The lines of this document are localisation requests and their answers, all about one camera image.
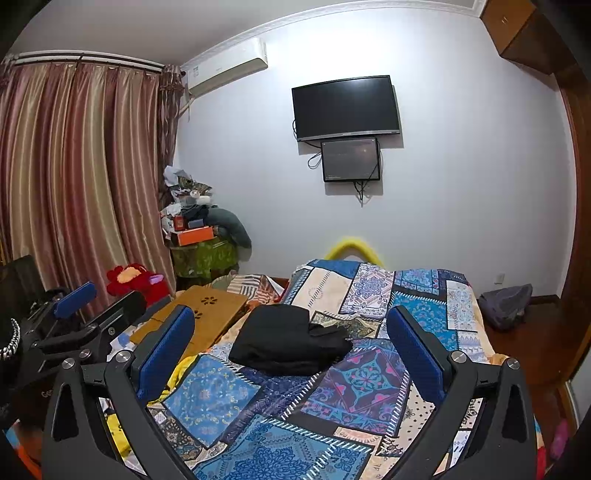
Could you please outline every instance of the air conditioner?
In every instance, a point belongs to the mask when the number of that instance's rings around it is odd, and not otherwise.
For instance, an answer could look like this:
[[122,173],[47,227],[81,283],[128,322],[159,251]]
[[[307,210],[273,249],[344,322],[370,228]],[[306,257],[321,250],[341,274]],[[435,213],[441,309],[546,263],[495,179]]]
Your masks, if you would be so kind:
[[203,60],[189,69],[187,81],[194,97],[267,68],[267,50],[260,38],[251,38]]

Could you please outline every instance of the orange box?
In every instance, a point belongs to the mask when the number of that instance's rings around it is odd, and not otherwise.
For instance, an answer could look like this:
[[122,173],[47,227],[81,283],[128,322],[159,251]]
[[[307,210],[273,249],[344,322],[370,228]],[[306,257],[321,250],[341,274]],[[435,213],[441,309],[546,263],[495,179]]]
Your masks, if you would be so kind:
[[171,232],[170,239],[175,247],[184,247],[185,245],[196,244],[211,240],[213,238],[213,227],[202,226],[193,228],[184,232]]
[[197,355],[216,343],[242,317],[247,301],[246,295],[194,285],[154,313],[129,339],[139,344],[148,333],[160,328],[177,305],[186,305],[195,315],[195,329],[183,358]]

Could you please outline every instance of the green patterned cloth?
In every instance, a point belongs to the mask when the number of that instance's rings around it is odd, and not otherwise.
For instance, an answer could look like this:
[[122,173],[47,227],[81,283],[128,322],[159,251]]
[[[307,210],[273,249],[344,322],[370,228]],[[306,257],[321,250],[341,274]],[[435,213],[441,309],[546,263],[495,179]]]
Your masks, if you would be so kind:
[[210,282],[212,271],[227,271],[238,263],[236,246],[218,237],[184,247],[170,247],[170,250],[174,273],[178,277],[202,278]]
[[216,290],[228,291],[228,287],[234,277],[236,277],[236,272],[232,270],[228,275],[215,278],[211,283],[208,283],[205,286],[215,288]]

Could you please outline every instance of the blue patterned quilt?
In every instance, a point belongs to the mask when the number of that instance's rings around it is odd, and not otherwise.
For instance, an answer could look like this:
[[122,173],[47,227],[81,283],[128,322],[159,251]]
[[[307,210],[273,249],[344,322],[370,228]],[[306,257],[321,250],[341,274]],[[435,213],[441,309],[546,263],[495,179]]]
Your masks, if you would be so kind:
[[[151,412],[199,480],[377,480],[398,461],[434,406],[425,402],[385,330],[404,305],[449,350],[487,362],[464,275],[387,271],[314,260],[292,276],[283,303],[310,322],[342,325],[353,349],[313,377],[270,377],[228,360],[223,341],[199,355]],[[440,469],[457,460],[480,402],[472,401]]]

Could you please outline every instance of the gray bag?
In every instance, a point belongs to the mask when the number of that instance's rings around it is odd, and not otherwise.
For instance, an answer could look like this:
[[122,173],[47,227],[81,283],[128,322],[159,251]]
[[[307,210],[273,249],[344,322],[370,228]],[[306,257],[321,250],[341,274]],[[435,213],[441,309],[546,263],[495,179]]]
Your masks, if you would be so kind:
[[532,292],[530,283],[522,287],[487,291],[480,295],[478,306],[484,319],[495,329],[509,330],[523,319]]

